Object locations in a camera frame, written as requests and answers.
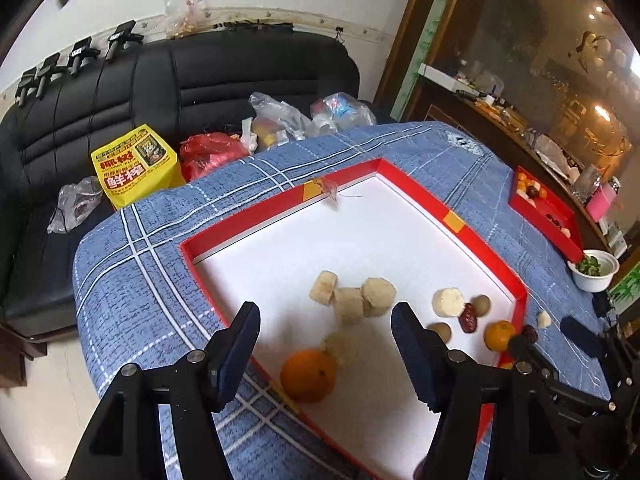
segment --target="plastic bag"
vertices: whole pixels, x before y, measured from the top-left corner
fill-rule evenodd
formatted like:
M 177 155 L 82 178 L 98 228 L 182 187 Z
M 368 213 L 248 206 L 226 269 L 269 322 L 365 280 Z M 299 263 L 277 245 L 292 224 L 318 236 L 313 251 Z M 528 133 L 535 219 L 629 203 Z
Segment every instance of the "plastic bag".
M 367 105 L 344 92 L 331 94 L 313 103 L 311 117 L 320 135 L 340 132 L 355 126 L 378 124 Z
M 242 120 L 242 137 L 240 137 L 240 143 L 253 155 L 254 151 L 258 148 L 258 138 L 257 135 L 251 131 L 251 122 L 251 117 Z
M 78 184 L 62 186 L 58 192 L 58 206 L 54 211 L 47 233 L 68 233 L 79 226 L 102 199 L 102 188 L 97 177 L 88 176 Z
M 164 0 L 164 31 L 170 39 L 195 34 L 203 18 L 198 0 Z
M 182 176 L 190 182 L 247 155 L 249 150 L 227 134 L 194 135 L 180 144 Z
M 549 139 L 546 135 L 540 135 L 536 139 L 534 149 L 546 165 L 569 178 L 569 164 L 567 163 L 566 157 L 564 156 L 560 146 Z
M 277 102 L 275 99 L 260 92 L 254 92 L 249 97 L 249 103 L 254 107 L 258 118 L 265 118 L 278 123 L 287 134 L 295 140 L 317 137 L 318 128 L 311 120 L 286 102 Z
M 289 142 L 287 132 L 282 125 L 265 117 L 256 117 L 251 122 L 251 131 L 256 137 L 260 150 L 270 150 Z
M 184 185 L 178 156 L 146 124 L 98 148 L 91 160 L 104 193 L 116 209 L 159 189 Z

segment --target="white box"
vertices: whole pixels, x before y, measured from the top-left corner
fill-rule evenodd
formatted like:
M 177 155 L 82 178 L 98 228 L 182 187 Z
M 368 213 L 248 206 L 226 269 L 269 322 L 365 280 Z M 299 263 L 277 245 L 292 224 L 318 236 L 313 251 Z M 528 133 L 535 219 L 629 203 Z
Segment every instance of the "white box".
M 468 92 L 469 94 L 473 94 L 476 97 L 480 95 L 480 92 L 478 92 L 478 90 L 474 90 L 473 88 L 471 88 L 471 86 L 452 78 L 451 76 L 445 74 L 444 72 L 441 72 L 440 70 L 434 69 L 433 66 L 425 65 L 424 63 L 422 63 L 420 65 L 420 69 L 418 70 L 418 74 L 424 76 L 427 79 L 430 79 L 434 83 L 439 84 L 450 92 L 455 93 L 457 90 L 462 90 Z

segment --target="floor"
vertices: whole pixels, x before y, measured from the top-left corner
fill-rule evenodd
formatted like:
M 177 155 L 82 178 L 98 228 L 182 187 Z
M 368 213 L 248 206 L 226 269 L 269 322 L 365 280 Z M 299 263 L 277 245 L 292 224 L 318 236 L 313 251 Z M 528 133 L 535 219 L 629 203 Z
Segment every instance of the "floor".
M 25 362 L 27 386 L 0 389 L 0 430 L 32 480 L 67 472 L 98 395 L 75 336 Z

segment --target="kiwi fruit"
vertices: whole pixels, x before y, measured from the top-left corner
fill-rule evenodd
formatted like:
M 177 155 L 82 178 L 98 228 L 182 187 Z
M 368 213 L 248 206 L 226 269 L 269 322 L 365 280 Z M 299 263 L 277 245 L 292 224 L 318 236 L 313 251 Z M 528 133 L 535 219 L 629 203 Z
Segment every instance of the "kiwi fruit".
M 480 294 L 471 300 L 471 304 L 476 308 L 476 316 L 486 316 L 491 310 L 491 300 L 488 296 Z
M 451 341 L 451 327 L 444 322 L 431 323 L 430 325 L 427 325 L 427 330 L 433 330 L 438 334 L 440 339 L 444 341 L 444 344 Z

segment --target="green vegetable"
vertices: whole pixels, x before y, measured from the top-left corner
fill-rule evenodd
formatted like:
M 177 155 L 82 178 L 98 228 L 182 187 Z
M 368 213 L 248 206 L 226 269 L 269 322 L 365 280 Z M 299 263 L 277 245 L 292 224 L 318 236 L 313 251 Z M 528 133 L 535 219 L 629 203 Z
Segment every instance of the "green vegetable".
M 587 256 L 585 254 L 575 268 L 578 269 L 578 272 L 586 274 L 587 276 L 600 275 L 600 263 L 595 256 Z

